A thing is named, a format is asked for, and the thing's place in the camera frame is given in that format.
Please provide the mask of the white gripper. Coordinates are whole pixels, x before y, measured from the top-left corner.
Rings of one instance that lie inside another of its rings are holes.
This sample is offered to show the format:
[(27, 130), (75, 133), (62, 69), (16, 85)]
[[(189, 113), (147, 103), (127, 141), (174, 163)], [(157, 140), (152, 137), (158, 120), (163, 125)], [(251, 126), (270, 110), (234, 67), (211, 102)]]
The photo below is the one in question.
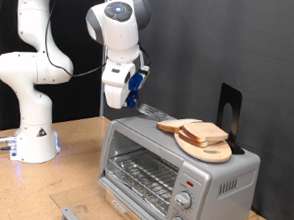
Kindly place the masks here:
[(106, 102), (110, 108), (120, 109), (123, 107), (126, 98), (128, 98), (130, 90), (128, 86), (111, 86), (104, 85), (104, 92), (106, 96)]

